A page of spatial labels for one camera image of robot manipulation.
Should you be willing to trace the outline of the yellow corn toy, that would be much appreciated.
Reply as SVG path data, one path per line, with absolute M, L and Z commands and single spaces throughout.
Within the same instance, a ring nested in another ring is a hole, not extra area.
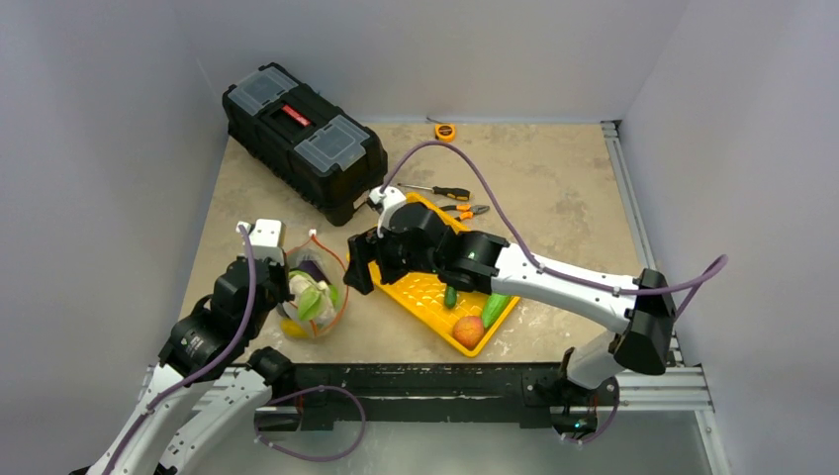
M 288 319 L 280 320 L 281 332 L 289 338 L 309 338 L 310 335 L 295 321 Z

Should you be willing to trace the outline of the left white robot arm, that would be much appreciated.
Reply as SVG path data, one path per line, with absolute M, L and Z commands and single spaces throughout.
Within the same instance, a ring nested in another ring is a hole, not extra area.
M 213 291 L 178 321 L 158 353 L 150 382 L 106 452 L 76 474 L 156 474 L 193 406 L 291 297 L 287 265 L 239 256 Z

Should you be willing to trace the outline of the white cauliflower toy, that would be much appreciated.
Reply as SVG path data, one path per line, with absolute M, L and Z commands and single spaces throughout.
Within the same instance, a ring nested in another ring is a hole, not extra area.
M 299 270 L 291 271 L 289 276 L 289 288 L 293 294 L 292 319 L 302 323 L 313 323 L 318 328 L 330 324 L 337 313 L 329 298 L 327 285 L 330 283 L 316 281 Z

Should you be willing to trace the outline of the purple eggplant toy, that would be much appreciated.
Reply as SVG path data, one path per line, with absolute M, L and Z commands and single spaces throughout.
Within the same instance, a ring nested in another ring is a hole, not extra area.
M 319 266 L 317 262 L 313 260 L 301 260 L 297 264 L 295 269 L 310 275 L 316 281 L 329 282 L 329 278 L 326 276 L 326 272 Z

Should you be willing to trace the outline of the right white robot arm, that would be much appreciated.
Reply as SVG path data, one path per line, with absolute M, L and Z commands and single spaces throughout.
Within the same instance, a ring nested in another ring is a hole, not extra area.
M 519 296 L 582 316 L 604 332 L 564 359 L 555 377 L 558 395 L 578 403 L 623 370 L 665 373 L 675 307 L 662 294 L 664 276 L 602 274 L 545 259 L 531 262 L 503 237 L 458 231 L 419 202 L 400 205 L 378 227 L 350 237 L 343 280 L 361 294 L 374 288 L 369 269 L 394 284 L 410 273 L 435 276 L 460 292 Z

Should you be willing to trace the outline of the clear zip top bag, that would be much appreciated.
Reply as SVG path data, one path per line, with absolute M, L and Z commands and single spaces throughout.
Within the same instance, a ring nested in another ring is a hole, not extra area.
M 346 265 L 324 245 L 318 231 L 287 253 L 291 300 L 277 310 L 281 332 L 289 338 L 315 339 L 327 335 L 342 318 L 348 302 L 343 283 Z

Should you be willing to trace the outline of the green wrinkled guava toy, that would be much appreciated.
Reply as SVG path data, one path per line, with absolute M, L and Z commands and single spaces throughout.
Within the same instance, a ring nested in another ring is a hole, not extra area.
M 338 310 L 338 308 L 340 307 L 340 302 L 341 302 L 339 290 L 331 284 L 328 284 L 327 288 L 329 290 L 329 298 L 330 298 L 330 301 L 332 303 L 332 307 L 334 309 Z

